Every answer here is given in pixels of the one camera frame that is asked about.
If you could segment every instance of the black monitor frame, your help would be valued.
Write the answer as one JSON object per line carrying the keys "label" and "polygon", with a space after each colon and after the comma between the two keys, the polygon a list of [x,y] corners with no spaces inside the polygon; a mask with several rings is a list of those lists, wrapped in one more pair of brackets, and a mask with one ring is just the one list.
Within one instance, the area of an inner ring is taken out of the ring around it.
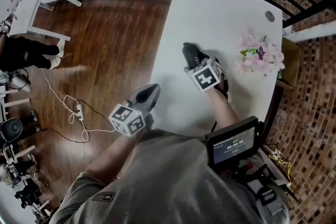
{"label": "black monitor frame", "polygon": [[[252,148],[229,159],[226,159],[220,163],[214,163],[214,144],[227,140],[253,127],[255,128],[255,133]],[[216,172],[222,172],[231,169],[232,167],[236,167],[239,164],[239,161],[241,161],[242,159],[249,158],[256,154],[260,147],[260,134],[262,133],[262,129],[263,123],[258,122],[258,119],[255,116],[251,116],[238,123],[205,135],[209,167],[211,167]]]}

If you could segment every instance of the white pipe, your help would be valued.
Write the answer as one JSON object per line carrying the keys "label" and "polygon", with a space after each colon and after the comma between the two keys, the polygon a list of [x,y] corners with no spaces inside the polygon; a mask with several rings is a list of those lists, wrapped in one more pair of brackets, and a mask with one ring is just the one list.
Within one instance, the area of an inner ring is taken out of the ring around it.
{"label": "white pipe", "polygon": [[316,25],[298,32],[291,33],[285,37],[293,42],[304,41],[312,38],[326,37],[336,34],[336,20]]}

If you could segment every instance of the gray t-shirt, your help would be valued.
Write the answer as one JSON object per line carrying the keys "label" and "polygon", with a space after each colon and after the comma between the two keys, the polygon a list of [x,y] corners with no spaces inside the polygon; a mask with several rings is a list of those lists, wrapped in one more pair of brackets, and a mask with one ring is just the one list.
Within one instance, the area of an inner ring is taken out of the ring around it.
{"label": "gray t-shirt", "polygon": [[[258,168],[258,157],[251,158]],[[286,196],[277,186],[288,216]],[[267,217],[286,223],[286,217]],[[163,135],[139,144],[126,173],[108,186],[81,173],[51,219],[59,223],[264,223],[255,195],[207,165],[198,139]]]}

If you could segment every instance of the cardboard box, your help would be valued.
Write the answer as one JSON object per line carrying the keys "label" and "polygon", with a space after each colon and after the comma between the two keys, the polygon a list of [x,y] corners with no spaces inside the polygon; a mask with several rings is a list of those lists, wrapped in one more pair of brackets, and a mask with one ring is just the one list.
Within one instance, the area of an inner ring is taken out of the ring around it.
{"label": "cardboard box", "polygon": [[281,51],[284,55],[285,69],[282,71],[282,80],[277,80],[276,85],[290,90],[294,89],[298,82],[300,48],[294,42],[287,38],[282,38]]}

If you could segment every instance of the white cable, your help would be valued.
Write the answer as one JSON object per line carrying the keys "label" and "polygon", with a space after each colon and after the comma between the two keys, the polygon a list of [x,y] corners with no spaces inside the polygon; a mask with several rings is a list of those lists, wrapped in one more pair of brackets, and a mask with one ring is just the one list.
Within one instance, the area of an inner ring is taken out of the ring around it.
{"label": "white cable", "polygon": [[[70,115],[70,117],[69,117],[69,123],[70,123],[70,124],[73,124],[74,121],[75,121],[75,115],[77,115],[77,114],[76,114],[75,111],[69,109],[69,107],[67,106],[67,104],[65,104],[65,99],[66,99],[67,97],[69,97],[69,98],[75,100],[75,101],[77,102],[77,104],[79,105],[78,100],[77,100],[76,98],[73,98],[73,97],[69,96],[69,95],[66,95],[66,96],[64,96],[63,101],[62,101],[62,100],[60,99],[60,97],[57,95],[57,93],[56,93],[56,92],[53,90],[53,88],[51,87],[50,82],[49,82],[49,80],[48,80],[48,78],[47,78],[47,76],[46,76],[46,73],[44,72],[44,69],[42,69],[42,71],[43,71],[44,77],[46,78],[46,80],[47,80],[47,82],[48,82],[48,85],[49,85],[50,89],[52,90],[52,92],[54,93],[54,95],[57,97],[57,99],[58,99],[61,103],[63,103],[63,106],[65,107],[65,109],[67,109],[68,111],[70,111],[71,115]],[[113,131],[108,131],[108,130],[100,130],[100,129],[87,130],[87,129],[85,128],[85,126],[84,126],[83,121],[81,121],[81,120],[79,120],[79,121],[80,121],[81,124],[83,125],[83,129],[84,129],[84,130],[82,131],[82,139],[84,140],[84,142],[88,142],[89,139],[90,139],[90,135],[89,135],[88,132],[100,131],[100,132],[108,132],[108,133],[112,133],[112,132],[115,131],[115,130],[113,130]]]}

